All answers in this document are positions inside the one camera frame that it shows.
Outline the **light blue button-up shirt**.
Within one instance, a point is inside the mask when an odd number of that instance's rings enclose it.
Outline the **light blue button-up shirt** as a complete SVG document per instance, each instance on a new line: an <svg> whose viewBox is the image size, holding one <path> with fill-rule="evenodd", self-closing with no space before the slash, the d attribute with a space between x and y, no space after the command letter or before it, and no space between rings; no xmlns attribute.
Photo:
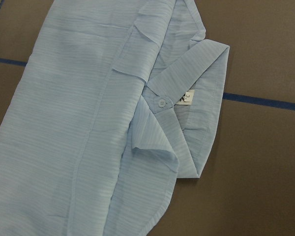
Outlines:
<svg viewBox="0 0 295 236"><path fill-rule="evenodd" d="M56 0L0 126L0 236L145 236L214 143L229 46L192 0Z"/></svg>

